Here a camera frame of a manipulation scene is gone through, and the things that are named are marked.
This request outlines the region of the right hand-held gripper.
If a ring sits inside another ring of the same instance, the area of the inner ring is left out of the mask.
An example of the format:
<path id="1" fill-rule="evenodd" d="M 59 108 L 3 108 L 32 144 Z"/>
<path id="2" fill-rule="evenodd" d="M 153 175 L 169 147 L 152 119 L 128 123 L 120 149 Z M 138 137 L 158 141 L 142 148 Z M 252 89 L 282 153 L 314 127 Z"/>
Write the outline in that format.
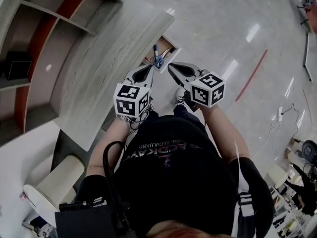
<path id="1" fill-rule="evenodd" d="M 168 72 L 185 89 L 184 100 L 190 108 L 197 104 L 211 108 L 224 98 L 225 80 L 215 72 L 190 63 L 169 63 Z"/>

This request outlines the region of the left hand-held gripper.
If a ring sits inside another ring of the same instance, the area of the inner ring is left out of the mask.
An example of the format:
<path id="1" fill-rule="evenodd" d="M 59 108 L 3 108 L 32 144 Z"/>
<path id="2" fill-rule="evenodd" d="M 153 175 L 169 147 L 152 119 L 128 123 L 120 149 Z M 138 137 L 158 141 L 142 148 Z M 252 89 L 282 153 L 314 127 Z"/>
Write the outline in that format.
<path id="1" fill-rule="evenodd" d="M 155 68 L 142 65 L 130 71 L 117 84 L 113 95 L 115 113 L 129 118 L 138 118 L 150 103 Z"/>

